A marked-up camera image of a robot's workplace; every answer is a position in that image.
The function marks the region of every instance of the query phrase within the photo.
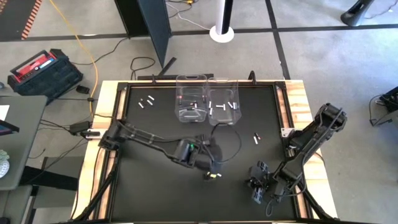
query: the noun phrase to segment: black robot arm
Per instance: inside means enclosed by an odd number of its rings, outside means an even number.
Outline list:
[[[216,178],[220,172],[222,160],[220,147],[214,138],[201,134],[199,136],[165,139],[152,133],[135,128],[133,125],[117,120],[105,132],[99,142],[99,147],[106,150],[118,150],[124,141],[134,141],[156,151],[163,152],[172,162],[188,168],[198,168],[205,171],[205,180]],[[161,144],[175,143],[168,153]]]
[[[268,171],[268,166],[259,161],[256,166],[250,167],[250,179],[246,182],[253,189],[252,198],[261,203],[263,196],[269,192],[270,200],[280,202],[290,194],[303,179],[303,166],[320,146],[329,140],[335,132],[341,131],[347,118],[342,109],[327,103],[323,105],[313,122],[302,131],[292,131],[287,137],[287,149],[294,150],[294,156],[281,162],[274,172]],[[299,185],[302,192],[306,185]]]

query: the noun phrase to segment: chair leg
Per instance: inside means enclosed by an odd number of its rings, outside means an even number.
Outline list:
[[[341,21],[351,27],[361,25],[366,11],[373,2],[374,0],[358,0],[353,7],[340,16]]]

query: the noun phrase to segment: gray floor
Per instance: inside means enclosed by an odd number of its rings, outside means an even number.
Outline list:
[[[355,0],[271,0],[278,27],[343,26],[339,20]],[[385,10],[394,0],[375,1],[368,16]],[[79,34],[123,33],[124,27],[114,1],[55,1]],[[183,9],[183,4],[171,3]],[[215,1],[199,0],[191,11],[182,13],[205,27],[214,25]],[[398,7],[364,24],[398,23]],[[177,17],[170,19],[173,30],[197,30],[199,27]],[[263,0],[236,0],[231,26],[239,29],[269,28],[267,8]],[[71,35],[48,1],[44,1],[30,36]],[[357,222],[395,223],[398,202],[398,131],[385,124],[372,128],[369,124],[369,99],[385,93],[398,83],[398,30],[346,30],[320,32],[284,32],[280,34],[292,79],[305,82],[308,100],[315,114],[326,102],[342,106],[349,121],[342,133],[322,147],[330,186],[338,215]],[[95,58],[113,49],[119,39],[84,40]],[[74,40],[46,42],[0,43],[0,82],[6,82],[9,70],[40,50],[62,49],[74,62],[88,63]],[[98,62],[99,86],[102,80],[129,79],[131,59],[137,56],[156,58],[148,38],[125,40],[116,52]],[[255,70],[259,78],[282,79],[278,54],[272,33],[236,34],[228,44],[216,44],[208,35],[174,36],[170,39],[166,60],[176,57],[168,74],[214,73],[217,77],[246,78]],[[147,65],[137,61],[134,68]],[[92,87],[92,66],[78,66],[85,74],[82,85]],[[139,71],[138,75],[157,74],[159,63]],[[2,95],[14,95],[10,89]],[[64,98],[86,98],[69,92]],[[383,108],[373,106],[375,115]],[[44,119],[70,124],[87,118],[85,101],[57,100],[46,107]],[[38,132],[31,156],[46,151],[28,165],[40,167],[44,156],[56,157],[80,139],[43,129]],[[70,156],[82,156],[85,147]],[[37,211],[35,223],[65,221],[71,207],[46,208]]]

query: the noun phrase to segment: wooden table edge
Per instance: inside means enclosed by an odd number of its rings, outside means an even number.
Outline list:
[[[251,82],[251,80],[238,80],[239,82]],[[96,105],[96,114],[105,116],[112,116],[114,102],[116,99],[116,92],[118,83],[151,83],[152,81],[126,81],[126,80],[113,80],[103,81],[101,91],[99,93],[98,103]],[[159,80],[159,83],[172,83],[174,80]],[[257,82],[285,82],[287,96],[289,100],[290,110],[294,121],[294,126],[297,129],[306,127],[312,122],[312,114],[308,104],[307,94],[305,92],[304,83],[302,80],[258,80]],[[281,89],[277,90],[280,109],[282,113],[282,120],[285,127],[289,127],[287,123],[287,113],[282,97]],[[123,103],[125,97],[125,91],[122,91],[121,100],[119,102],[119,113],[118,118],[121,117]],[[108,128],[110,125],[110,118],[102,118],[96,116],[93,120],[93,128]],[[100,181],[100,175],[103,168],[104,162],[104,150],[102,149],[98,154],[98,160],[95,166],[95,159],[98,153],[98,140],[91,140],[87,145],[85,159],[83,161],[83,168],[81,170],[80,181],[79,181],[79,197],[75,198],[73,208],[78,202],[76,212],[73,218],[79,216],[84,208],[90,202],[92,196],[98,189],[98,182]],[[111,164],[113,163],[113,155],[110,155],[110,160],[107,167],[107,174],[110,172]],[[323,209],[331,216],[337,217],[336,208],[331,194],[328,177],[326,174],[325,166],[321,159],[313,156],[305,165],[305,176],[307,181],[307,188],[311,191],[315,200],[323,207]],[[104,193],[101,206],[99,210],[99,218],[104,218],[106,214],[106,204],[108,202],[109,188]],[[302,195],[297,197],[300,214],[303,218],[307,217],[305,208],[305,202]]]

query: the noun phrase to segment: clear plastic bin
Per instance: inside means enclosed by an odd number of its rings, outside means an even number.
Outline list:
[[[210,78],[208,86],[208,117],[211,125],[236,124],[242,117],[239,104],[238,81],[225,78]]]
[[[175,114],[184,123],[199,123],[207,115],[207,77],[179,75],[176,78]]]

